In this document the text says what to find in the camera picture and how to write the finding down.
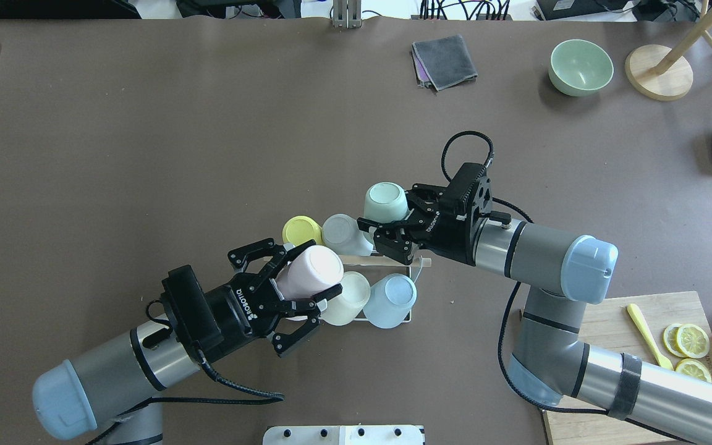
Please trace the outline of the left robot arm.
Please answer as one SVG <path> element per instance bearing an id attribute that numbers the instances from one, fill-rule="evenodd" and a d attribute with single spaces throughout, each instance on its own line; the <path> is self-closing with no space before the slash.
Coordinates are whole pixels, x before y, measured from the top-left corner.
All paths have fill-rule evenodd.
<path id="1" fill-rule="evenodd" d="M 214 363 L 260 339 L 285 357 L 320 327 L 321 307 L 342 292 L 344 265 L 330 248 L 258 240 L 227 254 L 234 275 L 209 291 L 189 265 L 162 281 L 160 316 L 65 360 L 37 378 L 32 403 L 43 428 L 68 440 L 157 443 L 160 403 L 266 405 L 280 392 L 232 382 Z"/>

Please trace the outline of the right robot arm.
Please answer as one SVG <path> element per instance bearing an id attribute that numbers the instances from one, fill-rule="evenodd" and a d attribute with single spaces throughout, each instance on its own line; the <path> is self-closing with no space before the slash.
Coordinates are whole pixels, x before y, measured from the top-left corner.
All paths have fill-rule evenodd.
<path id="1" fill-rule="evenodd" d="M 365 192 L 358 226 L 380 254 L 398 262 L 429 250 L 529 285 L 511 359 L 501 366 L 527 402 L 562 412 L 568 396 L 589 403 L 588 414 L 712 444 L 712 384 L 579 338 L 586 307 L 606 296 L 616 246 L 512 219 L 493 203 L 484 181 L 410 190 L 380 182 Z"/>

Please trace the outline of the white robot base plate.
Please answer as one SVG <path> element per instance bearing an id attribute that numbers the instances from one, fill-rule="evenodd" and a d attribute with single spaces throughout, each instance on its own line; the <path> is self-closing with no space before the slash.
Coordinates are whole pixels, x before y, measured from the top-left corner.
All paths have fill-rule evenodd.
<path id="1" fill-rule="evenodd" d="M 426 444 L 418 425 L 311 425 L 274 426 L 263 444 Z"/>

